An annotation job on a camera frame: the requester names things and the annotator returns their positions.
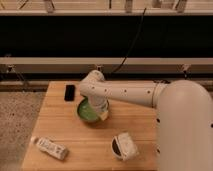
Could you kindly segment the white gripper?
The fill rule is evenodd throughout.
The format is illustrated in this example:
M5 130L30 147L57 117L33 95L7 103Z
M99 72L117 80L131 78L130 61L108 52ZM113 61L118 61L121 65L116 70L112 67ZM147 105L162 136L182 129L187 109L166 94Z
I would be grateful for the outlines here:
M99 117L102 121L108 118L108 100L106 98L91 96L89 98L89 104L97 114L100 114Z

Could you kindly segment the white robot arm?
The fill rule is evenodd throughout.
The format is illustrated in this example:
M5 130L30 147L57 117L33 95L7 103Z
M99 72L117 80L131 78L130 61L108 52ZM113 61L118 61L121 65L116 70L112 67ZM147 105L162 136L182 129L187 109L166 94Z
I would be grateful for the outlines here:
M158 171L213 171L213 98L190 80L111 83L91 71L79 84L101 114L109 99L156 110Z

